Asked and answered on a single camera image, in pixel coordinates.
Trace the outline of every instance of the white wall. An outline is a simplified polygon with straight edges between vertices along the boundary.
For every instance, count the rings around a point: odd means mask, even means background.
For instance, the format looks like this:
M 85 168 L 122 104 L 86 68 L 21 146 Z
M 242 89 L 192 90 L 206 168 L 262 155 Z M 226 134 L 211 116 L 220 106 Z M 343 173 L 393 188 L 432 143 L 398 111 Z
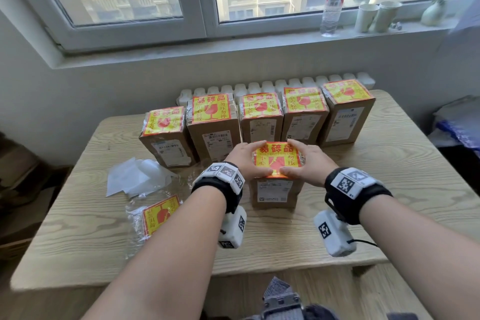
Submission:
M 444 34 L 51 70 L 0 13 L 0 131 L 52 164 L 73 164 L 102 119 L 171 106 L 181 89 L 358 71 L 424 124 L 436 106 L 480 93 L 472 48 L 441 58 L 427 74 Z

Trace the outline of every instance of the white cup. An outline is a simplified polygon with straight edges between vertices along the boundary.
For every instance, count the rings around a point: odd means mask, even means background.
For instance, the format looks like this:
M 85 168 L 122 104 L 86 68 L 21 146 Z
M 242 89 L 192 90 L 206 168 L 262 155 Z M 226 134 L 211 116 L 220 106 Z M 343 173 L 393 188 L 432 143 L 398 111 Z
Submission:
M 366 33 L 370 29 L 374 18 L 380 7 L 377 4 L 362 4 L 358 7 L 357 22 L 355 23 L 355 31 L 358 33 Z
M 402 3 L 398 1 L 384 1 L 380 3 L 380 10 L 378 11 L 373 30 L 375 32 L 384 33 L 388 31 L 393 19 L 397 16 Z

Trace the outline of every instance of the wooden table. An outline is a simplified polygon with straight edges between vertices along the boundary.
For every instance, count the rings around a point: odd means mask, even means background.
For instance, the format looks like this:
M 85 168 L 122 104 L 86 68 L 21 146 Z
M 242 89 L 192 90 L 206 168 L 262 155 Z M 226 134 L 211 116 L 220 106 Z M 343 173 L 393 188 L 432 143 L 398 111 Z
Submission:
M 381 90 L 355 144 L 328 147 L 341 166 L 363 169 L 380 179 L 399 201 L 445 226 L 480 239 L 480 200 L 438 150 Z M 13 289 L 97 286 L 123 268 L 129 223 L 123 194 L 105 197 L 111 166 L 131 157 L 153 158 L 138 135 L 144 115 L 102 121 L 16 269 Z M 333 258 L 313 217 L 327 208 L 324 190 L 305 185 L 294 212 L 253 210 L 244 192 L 248 221 L 243 245 L 217 251 L 213 275 L 275 272 L 329 265 L 363 266 L 387 261 L 378 248 Z M 361 226 L 354 238 L 369 239 Z

